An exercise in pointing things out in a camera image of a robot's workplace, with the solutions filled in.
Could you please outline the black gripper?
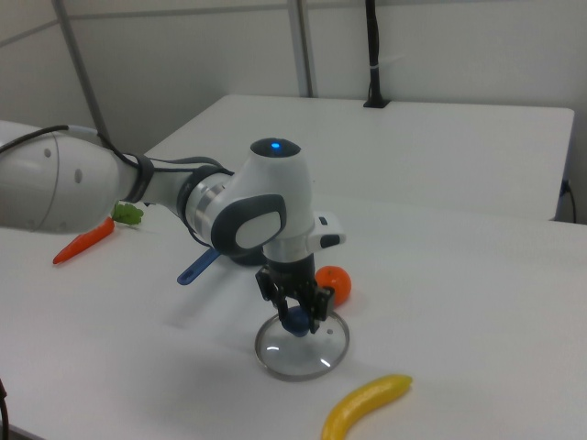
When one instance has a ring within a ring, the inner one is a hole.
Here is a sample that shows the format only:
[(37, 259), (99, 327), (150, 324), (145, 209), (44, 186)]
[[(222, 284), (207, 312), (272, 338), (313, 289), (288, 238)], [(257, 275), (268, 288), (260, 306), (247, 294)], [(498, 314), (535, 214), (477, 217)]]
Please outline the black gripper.
[(288, 314), (286, 297), (298, 299), (311, 334), (331, 315), (335, 299), (332, 288), (316, 284), (315, 273), (315, 257), (310, 255), (286, 263), (268, 260), (255, 275), (263, 300), (271, 302), (280, 321)]

